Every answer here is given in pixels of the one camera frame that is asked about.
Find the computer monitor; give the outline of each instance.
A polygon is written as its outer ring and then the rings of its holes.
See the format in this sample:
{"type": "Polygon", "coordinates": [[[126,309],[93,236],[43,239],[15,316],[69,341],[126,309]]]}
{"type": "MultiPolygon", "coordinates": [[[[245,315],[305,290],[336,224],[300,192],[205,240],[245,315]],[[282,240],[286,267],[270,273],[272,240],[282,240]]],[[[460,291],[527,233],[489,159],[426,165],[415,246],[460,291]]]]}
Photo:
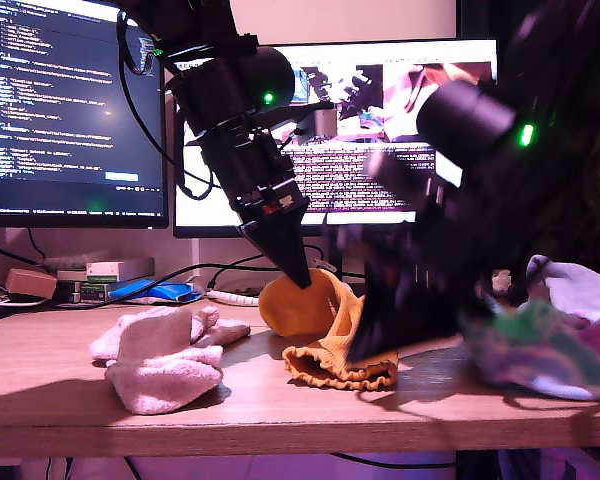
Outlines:
{"type": "MultiPolygon", "coordinates": [[[[388,225],[413,221],[415,213],[363,174],[370,150],[391,148],[412,168],[430,170],[460,183],[461,171],[424,143],[416,118],[425,100],[443,83],[495,79],[495,40],[436,40],[276,46],[296,74],[294,104],[329,100],[337,109],[324,116],[331,135],[285,146],[294,162],[296,180],[311,204],[303,218],[303,234],[317,235],[320,225],[388,225]]],[[[272,132],[282,147],[296,125],[272,132]]],[[[185,168],[208,175],[200,148],[185,130],[185,168]]],[[[204,184],[187,178],[195,193],[204,184]]],[[[237,236],[240,220],[221,190],[203,201],[176,190],[176,237],[237,236]]]]}
{"type": "MultiPolygon", "coordinates": [[[[120,83],[117,13],[81,0],[0,0],[0,226],[168,225],[164,159],[120,83]]],[[[127,41],[143,64],[150,38],[134,24],[127,41]]],[[[162,69],[127,79],[164,145],[162,69]]]]}

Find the small box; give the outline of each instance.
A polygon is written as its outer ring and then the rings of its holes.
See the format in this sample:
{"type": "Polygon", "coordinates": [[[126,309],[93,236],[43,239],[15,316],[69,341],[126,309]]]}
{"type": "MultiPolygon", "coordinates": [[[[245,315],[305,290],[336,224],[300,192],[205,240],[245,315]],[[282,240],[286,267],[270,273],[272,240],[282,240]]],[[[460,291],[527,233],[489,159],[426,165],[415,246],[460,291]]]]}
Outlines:
{"type": "Polygon", "coordinates": [[[5,284],[9,293],[31,295],[40,298],[53,298],[58,280],[46,273],[12,268],[5,284]]]}
{"type": "Polygon", "coordinates": [[[155,275],[153,258],[136,258],[119,262],[87,264],[87,281],[90,283],[115,283],[155,275]]]}

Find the white cable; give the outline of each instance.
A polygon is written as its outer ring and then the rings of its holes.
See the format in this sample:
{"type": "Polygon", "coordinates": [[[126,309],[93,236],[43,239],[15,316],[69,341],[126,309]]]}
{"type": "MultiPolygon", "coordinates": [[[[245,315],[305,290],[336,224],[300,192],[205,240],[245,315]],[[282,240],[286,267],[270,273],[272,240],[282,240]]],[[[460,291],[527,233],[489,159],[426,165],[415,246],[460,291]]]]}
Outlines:
{"type": "Polygon", "coordinates": [[[227,305],[236,305],[238,307],[258,306],[258,297],[247,297],[245,295],[236,295],[235,293],[218,292],[217,290],[209,290],[205,293],[205,296],[226,303],[227,305]]]}
{"type": "Polygon", "coordinates": [[[40,300],[39,302],[32,303],[14,303],[14,302],[0,302],[0,307],[13,307],[13,308],[26,308],[26,307],[37,307],[38,305],[42,305],[43,303],[48,302],[47,299],[40,300]]]}

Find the desk surface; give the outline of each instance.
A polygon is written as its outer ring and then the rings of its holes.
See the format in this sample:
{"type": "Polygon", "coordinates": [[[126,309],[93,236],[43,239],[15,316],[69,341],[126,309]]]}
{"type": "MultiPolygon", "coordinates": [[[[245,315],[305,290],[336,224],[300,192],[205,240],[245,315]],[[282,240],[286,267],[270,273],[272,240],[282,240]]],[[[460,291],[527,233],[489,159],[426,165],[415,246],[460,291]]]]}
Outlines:
{"type": "Polygon", "coordinates": [[[397,385],[380,392],[293,383],[281,360],[293,341],[244,307],[220,307],[253,328],[226,348],[219,387],[172,414],[130,415],[87,348],[143,308],[0,320],[0,457],[600,446],[600,403],[487,386],[458,342],[405,352],[397,385]]]}

